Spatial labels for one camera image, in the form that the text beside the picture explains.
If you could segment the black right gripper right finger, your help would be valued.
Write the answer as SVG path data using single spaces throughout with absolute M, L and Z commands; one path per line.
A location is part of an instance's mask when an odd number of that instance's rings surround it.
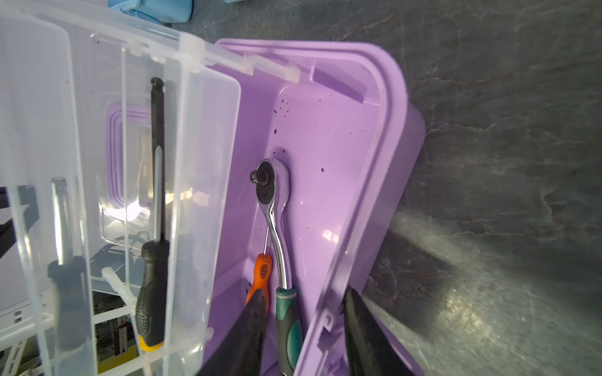
M 343 316 L 349 375 L 415 375 L 394 351 L 359 293 L 351 287 L 345 292 Z

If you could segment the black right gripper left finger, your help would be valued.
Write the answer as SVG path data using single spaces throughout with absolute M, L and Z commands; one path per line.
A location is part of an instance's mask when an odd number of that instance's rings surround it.
M 257 290 L 197 375 L 260 375 L 267 331 L 266 297 Z

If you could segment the purple toolbox with ratchet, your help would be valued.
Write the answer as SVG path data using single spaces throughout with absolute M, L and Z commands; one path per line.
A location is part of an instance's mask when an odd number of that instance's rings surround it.
M 193 375 L 246 304 L 267 221 L 251 172 L 289 172 L 284 227 L 304 342 L 297 375 L 346 375 L 343 299 L 363 289 L 425 137 L 376 45 L 223 39 L 81 1 L 1 4 L 1 204 L 27 290 L 1 311 L 5 374 L 100 374 L 132 328 L 153 236 L 151 80 L 165 93 L 163 345 L 113 375 Z

